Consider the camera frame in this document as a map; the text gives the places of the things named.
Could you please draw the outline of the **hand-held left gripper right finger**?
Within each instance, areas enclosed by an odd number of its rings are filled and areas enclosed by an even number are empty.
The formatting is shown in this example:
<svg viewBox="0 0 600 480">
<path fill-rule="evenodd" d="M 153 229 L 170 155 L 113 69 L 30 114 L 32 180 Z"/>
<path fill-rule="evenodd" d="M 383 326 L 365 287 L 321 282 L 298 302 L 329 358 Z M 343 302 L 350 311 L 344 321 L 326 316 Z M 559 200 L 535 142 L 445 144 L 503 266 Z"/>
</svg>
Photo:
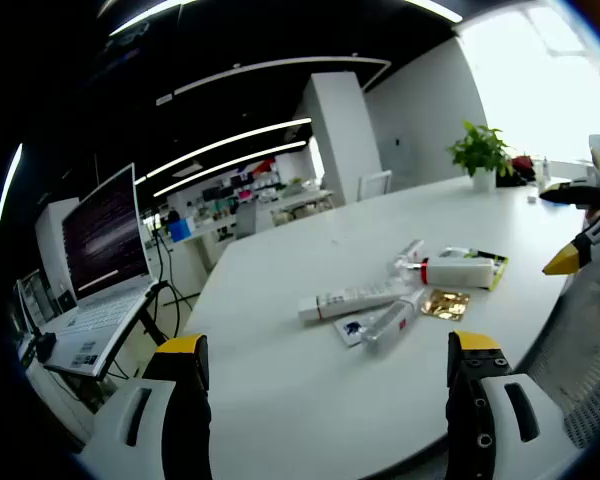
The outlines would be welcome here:
<svg viewBox="0 0 600 480">
<path fill-rule="evenodd" d="M 448 337 L 447 479 L 559 479 L 578 460 L 555 402 L 490 337 Z"/>
</svg>

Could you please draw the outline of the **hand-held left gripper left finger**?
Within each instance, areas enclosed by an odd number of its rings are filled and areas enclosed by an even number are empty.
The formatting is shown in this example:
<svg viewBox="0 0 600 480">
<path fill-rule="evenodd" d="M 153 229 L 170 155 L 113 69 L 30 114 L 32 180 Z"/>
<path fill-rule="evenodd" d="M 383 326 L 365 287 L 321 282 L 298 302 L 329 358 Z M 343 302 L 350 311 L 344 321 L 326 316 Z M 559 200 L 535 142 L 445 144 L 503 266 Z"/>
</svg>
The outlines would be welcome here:
<svg viewBox="0 0 600 480">
<path fill-rule="evenodd" d="M 161 344 L 105 402 L 79 455 L 95 479 L 209 479 L 207 337 Z"/>
</svg>

